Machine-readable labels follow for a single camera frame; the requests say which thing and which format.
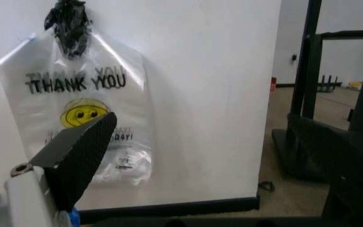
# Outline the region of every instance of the black stand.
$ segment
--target black stand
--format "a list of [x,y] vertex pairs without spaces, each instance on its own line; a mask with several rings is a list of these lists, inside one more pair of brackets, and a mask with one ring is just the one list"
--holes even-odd
[[[290,111],[292,115],[310,119],[313,119],[315,111],[323,40],[363,39],[363,31],[316,34],[320,6],[321,0],[309,0]],[[286,130],[274,129],[272,138],[287,173],[304,180],[325,180],[301,141],[292,133],[289,122]]]

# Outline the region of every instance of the plastic bag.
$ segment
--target plastic bag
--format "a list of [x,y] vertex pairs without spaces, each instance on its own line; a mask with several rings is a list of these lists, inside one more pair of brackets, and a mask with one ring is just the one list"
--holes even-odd
[[51,27],[0,59],[0,80],[27,157],[60,130],[112,111],[118,125],[92,182],[147,180],[151,130],[142,57],[108,44],[91,26],[82,54],[67,54]]

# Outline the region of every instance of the white wall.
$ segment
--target white wall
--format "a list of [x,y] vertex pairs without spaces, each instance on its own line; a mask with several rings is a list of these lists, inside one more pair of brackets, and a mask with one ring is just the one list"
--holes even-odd
[[[299,54],[308,1],[282,0],[277,33],[273,77],[277,83],[294,83],[297,64],[290,64],[292,54]],[[323,0],[317,33],[363,30],[363,0]],[[363,40],[325,41],[321,75],[338,76],[343,86],[363,80]]]
[[[0,0],[0,57],[41,32],[54,0]],[[80,209],[254,197],[280,0],[90,0],[96,28],[145,56],[154,173],[90,187]],[[25,162],[0,84],[0,189]]]

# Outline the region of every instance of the screw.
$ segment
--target screw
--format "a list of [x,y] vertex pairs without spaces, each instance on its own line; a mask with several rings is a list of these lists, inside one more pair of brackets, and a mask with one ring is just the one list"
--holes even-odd
[[31,170],[33,170],[32,164],[22,163],[20,165],[13,167],[13,169],[10,171],[10,176],[11,177],[19,176],[19,175],[25,174]]

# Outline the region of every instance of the smiley face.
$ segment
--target smiley face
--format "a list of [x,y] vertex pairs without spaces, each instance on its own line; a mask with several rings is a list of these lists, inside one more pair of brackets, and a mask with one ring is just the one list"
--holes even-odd
[[106,105],[94,99],[72,101],[67,104],[66,109],[61,115],[61,123],[66,128],[80,126],[109,112]]

